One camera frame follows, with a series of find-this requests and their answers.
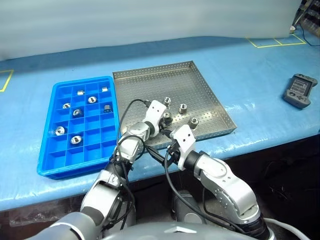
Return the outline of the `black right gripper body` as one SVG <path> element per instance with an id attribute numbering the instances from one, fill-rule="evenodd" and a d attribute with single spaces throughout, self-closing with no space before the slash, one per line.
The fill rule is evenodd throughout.
<path id="1" fill-rule="evenodd" d="M 168 147 L 167 147 L 167 152 L 171 154 L 171 156 L 174 158 L 173 164 L 178 164 L 179 159 L 180 159 L 180 150 L 179 150 L 179 143 L 177 140 L 174 140 Z"/>

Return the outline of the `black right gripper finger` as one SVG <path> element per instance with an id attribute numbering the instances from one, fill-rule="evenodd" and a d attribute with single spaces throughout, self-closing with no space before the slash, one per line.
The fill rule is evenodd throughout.
<path id="1" fill-rule="evenodd" d="M 154 147 L 147 145 L 146 146 L 146 150 L 147 152 L 150 154 L 150 156 L 156 160 L 158 163 L 164 163 L 166 161 L 168 161 L 169 163 L 171 163 L 172 161 L 169 160 L 169 153 L 167 153 L 167 157 L 162 156 Z"/>
<path id="2" fill-rule="evenodd" d="M 174 158 L 171 156 L 171 154 L 170 153 L 166 153 L 165 157 L 164 157 L 164 164 L 163 164 L 165 174 L 169 173 L 169 166 L 173 162 L 174 162 Z"/>

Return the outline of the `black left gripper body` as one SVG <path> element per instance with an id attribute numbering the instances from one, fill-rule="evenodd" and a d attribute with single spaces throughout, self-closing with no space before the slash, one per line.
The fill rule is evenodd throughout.
<path id="1" fill-rule="evenodd" d="M 158 124 L 158 128 L 159 128 L 159 132 L 162 134 L 162 135 L 166 135 L 165 133 L 165 129 L 166 129 L 166 124 L 165 124 L 165 121 L 164 121 L 164 118 L 162 117 L 159 121 L 159 124 Z"/>

